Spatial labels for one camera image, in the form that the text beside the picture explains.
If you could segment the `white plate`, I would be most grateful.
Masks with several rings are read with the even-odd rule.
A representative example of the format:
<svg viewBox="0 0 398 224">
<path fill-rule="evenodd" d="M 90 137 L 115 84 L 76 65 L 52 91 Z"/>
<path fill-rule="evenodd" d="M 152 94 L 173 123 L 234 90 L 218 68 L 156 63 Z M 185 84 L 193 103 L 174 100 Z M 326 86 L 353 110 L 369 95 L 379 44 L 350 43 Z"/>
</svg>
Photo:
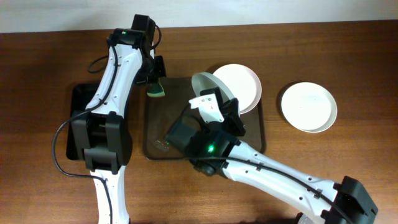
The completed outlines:
<svg viewBox="0 0 398 224">
<path fill-rule="evenodd" d="M 280 100 L 284 118 L 306 133 L 320 133 L 336 121 L 338 107 L 333 95 L 321 85 L 299 82 L 286 89 Z"/>
<path fill-rule="evenodd" d="M 249 67 L 240 64 L 227 64 L 218 68 L 213 74 L 238 99 L 241 114 L 250 112 L 259 103 L 262 94 L 261 82 Z"/>
<path fill-rule="evenodd" d="M 231 90 L 216 76 L 208 72 L 200 72 L 192 76 L 192 88 L 195 96 L 200 96 L 200 92 L 218 87 L 221 92 L 223 101 L 232 100 L 234 98 Z"/>
</svg>

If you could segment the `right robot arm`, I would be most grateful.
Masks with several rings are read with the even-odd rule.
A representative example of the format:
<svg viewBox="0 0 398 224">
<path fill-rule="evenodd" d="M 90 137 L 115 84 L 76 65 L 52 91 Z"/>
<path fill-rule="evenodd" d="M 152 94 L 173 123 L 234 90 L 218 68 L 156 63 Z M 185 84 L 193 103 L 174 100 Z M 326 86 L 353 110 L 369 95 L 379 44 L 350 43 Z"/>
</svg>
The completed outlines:
<svg viewBox="0 0 398 224">
<path fill-rule="evenodd" d="M 238 106 L 237 98 L 224 100 L 218 87 L 201 91 L 186 106 L 200 116 L 181 112 L 165 135 L 167 145 L 207 176 L 251 185 L 293 206 L 296 223 L 374 223 L 378 208 L 360 181 L 305 174 L 240 140 L 245 130 Z"/>
</svg>

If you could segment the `green yellow sponge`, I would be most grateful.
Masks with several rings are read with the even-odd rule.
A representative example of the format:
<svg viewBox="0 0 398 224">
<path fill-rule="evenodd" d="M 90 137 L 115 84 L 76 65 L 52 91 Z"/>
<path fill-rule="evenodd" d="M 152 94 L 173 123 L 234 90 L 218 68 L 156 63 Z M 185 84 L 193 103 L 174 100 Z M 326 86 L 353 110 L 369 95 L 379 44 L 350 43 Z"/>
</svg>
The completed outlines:
<svg viewBox="0 0 398 224">
<path fill-rule="evenodd" d="M 165 91 L 160 80 L 150 85 L 147 90 L 147 96 L 151 98 L 160 98 L 165 96 Z"/>
</svg>

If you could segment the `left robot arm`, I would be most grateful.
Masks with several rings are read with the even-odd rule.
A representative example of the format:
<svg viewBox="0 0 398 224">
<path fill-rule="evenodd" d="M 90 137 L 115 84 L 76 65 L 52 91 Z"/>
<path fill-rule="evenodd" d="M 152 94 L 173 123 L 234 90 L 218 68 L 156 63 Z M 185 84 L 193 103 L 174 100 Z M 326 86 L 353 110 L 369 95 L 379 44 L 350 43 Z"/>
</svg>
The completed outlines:
<svg viewBox="0 0 398 224">
<path fill-rule="evenodd" d="M 129 29 L 108 37 L 108 62 L 92 99 L 77 112 L 71 128 L 78 158 L 93 179 L 100 223 L 129 223 L 124 174 L 132 154 L 127 104 L 134 85 L 158 83 L 165 76 L 163 58 L 155 55 L 160 29 L 149 16 L 136 14 Z"/>
</svg>

